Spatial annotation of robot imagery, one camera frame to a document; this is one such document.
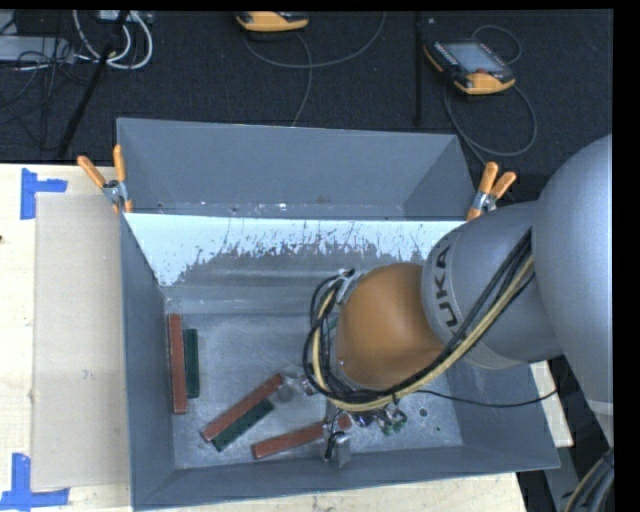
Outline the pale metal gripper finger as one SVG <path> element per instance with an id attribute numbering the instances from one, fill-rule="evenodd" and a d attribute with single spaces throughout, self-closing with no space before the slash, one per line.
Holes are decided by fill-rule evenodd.
<path id="1" fill-rule="evenodd" d="M 326 427 L 323 430 L 321 460 L 336 468 L 343 468 L 351 460 L 351 437 L 347 427 Z"/>
<path id="2" fill-rule="evenodd" d="M 277 390 L 277 397 L 281 402 L 286 403 L 313 395 L 313 387 L 303 372 L 282 371 L 280 377 L 281 384 Z"/>

